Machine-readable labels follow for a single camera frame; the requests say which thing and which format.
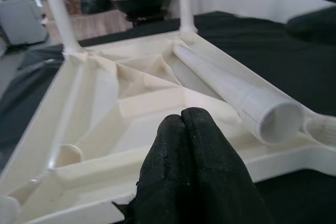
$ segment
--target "gloved hand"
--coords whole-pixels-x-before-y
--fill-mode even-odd
[[[170,115],[140,171],[125,223],[273,223],[238,154],[210,114]]]

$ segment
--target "white appliance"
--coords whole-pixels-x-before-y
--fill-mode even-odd
[[[43,10],[39,0],[0,2],[0,25],[11,45],[45,41],[48,31],[41,24],[42,19]]]

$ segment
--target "white plastic pipe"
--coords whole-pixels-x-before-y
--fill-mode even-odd
[[[74,29],[70,22],[69,15],[63,3],[63,0],[48,0],[51,11],[53,12],[54,19],[59,30],[64,45],[64,54],[83,51],[82,47],[78,44]]]
[[[303,111],[297,101],[255,86],[181,45],[175,45],[174,53],[236,109],[244,126],[261,142],[289,141],[302,126]]]
[[[196,33],[192,0],[180,0],[180,32]]]

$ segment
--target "black glove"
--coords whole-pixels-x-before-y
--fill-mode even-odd
[[[136,197],[118,207],[125,223],[273,223],[243,161],[199,108],[163,120]]]

